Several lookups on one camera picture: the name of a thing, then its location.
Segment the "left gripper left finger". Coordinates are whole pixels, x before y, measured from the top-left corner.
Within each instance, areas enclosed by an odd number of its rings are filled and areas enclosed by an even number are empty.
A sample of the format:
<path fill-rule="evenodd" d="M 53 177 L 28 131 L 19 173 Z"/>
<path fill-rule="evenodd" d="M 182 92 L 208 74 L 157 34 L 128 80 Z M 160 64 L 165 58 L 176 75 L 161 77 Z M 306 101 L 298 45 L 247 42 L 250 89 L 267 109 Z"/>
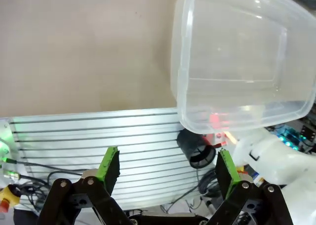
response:
<path fill-rule="evenodd" d="M 120 175 L 119 150 L 107 149 L 98 169 L 83 172 L 72 183 L 66 178 L 56 179 L 45 200 L 37 224 L 73 225 L 84 208 L 91 208 L 103 225 L 128 225 L 130 219 L 111 197 Z"/>

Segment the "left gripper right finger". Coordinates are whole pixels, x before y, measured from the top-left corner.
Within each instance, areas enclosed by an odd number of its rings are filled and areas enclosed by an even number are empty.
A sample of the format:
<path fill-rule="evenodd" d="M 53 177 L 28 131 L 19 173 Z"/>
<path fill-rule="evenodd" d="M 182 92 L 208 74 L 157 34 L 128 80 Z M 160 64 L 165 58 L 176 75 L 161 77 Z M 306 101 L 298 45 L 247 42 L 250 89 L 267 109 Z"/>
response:
<path fill-rule="evenodd" d="M 223 203 L 208 225 L 240 225 L 241 214 L 250 218 L 247 225 L 293 224 L 280 187 L 241 179 L 228 150 L 219 151 L 215 172 Z"/>

